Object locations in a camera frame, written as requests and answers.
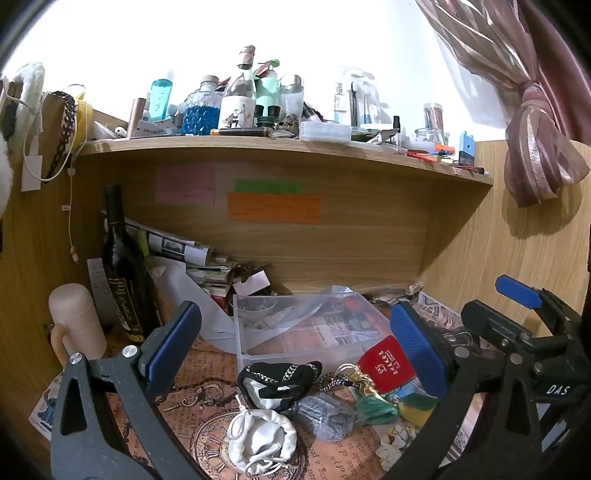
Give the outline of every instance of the orange sticky note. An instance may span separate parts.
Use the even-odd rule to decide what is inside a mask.
[[[320,197],[318,195],[228,193],[228,220],[318,225]]]

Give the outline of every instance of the mug handle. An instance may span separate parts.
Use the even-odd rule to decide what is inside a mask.
[[[66,352],[66,347],[64,347],[64,335],[67,333],[68,329],[62,325],[61,323],[56,323],[51,330],[51,348],[56,354],[57,359],[60,361],[62,367],[66,367],[68,364],[68,360],[70,355]]]

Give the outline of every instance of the pink sticky note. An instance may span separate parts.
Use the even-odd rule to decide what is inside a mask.
[[[215,198],[216,175],[213,164],[170,165],[156,170],[156,203],[212,204]]]

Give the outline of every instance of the storage box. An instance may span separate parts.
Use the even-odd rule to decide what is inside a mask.
[[[355,363],[391,335],[389,321],[357,292],[234,295],[238,370],[256,362],[322,362],[323,372]]]

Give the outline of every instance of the wine bottle label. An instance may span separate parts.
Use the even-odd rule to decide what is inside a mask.
[[[222,99],[218,128],[249,128],[254,124],[255,101],[230,95]]]
[[[145,339],[142,327],[139,324],[139,318],[135,312],[127,282],[124,278],[108,278],[107,281],[117,303],[121,325],[126,330],[129,339],[133,342],[143,342]]]

